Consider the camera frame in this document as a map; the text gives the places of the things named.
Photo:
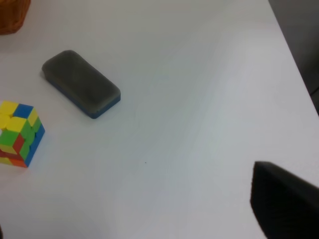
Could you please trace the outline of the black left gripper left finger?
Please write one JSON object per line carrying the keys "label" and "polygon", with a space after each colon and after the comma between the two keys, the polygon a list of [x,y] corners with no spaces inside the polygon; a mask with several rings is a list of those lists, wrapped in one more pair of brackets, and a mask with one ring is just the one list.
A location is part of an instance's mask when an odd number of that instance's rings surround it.
{"label": "black left gripper left finger", "polygon": [[1,226],[0,226],[0,239],[3,239],[3,232],[2,232]]}

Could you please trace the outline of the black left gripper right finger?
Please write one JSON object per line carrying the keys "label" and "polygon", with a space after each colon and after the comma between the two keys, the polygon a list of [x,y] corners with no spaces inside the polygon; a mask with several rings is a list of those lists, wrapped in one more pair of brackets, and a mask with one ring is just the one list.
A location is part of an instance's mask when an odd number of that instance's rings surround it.
{"label": "black left gripper right finger", "polygon": [[250,204],[268,239],[317,239],[319,189],[265,161],[253,168]]}

